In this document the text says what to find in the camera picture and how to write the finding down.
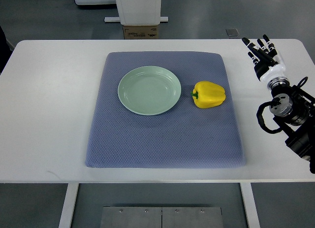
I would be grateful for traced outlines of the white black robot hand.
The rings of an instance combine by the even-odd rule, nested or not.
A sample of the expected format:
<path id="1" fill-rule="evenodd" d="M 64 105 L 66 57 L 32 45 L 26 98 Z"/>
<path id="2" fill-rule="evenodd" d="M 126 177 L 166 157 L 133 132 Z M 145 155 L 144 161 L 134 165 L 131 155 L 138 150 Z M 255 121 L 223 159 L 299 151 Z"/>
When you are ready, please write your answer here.
<path id="1" fill-rule="evenodd" d="M 274 78 L 285 77 L 286 67 L 280 52 L 269 37 L 264 34 L 263 40 L 257 39 L 256 45 L 248 38 L 242 38 L 242 42 L 249 49 L 248 56 L 254 64 L 258 80 L 268 83 Z"/>

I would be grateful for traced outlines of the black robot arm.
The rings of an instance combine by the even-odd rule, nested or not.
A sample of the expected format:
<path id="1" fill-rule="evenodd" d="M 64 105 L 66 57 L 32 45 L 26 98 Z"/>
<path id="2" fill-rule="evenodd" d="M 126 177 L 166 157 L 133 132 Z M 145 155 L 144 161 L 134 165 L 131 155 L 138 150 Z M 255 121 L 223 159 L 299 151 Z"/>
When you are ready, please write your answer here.
<path id="1" fill-rule="evenodd" d="M 300 158 L 310 163 L 310 172 L 315 172 L 315 98 L 302 90 L 307 82 L 304 77 L 291 86 L 285 77 L 276 77 L 267 84 L 273 99 L 261 104 L 257 110 L 260 127 L 269 134 L 284 132 L 285 144 Z M 269 129 L 264 122 L 263 111 L 268 107 L 274 115 L 277 129 Z"/>

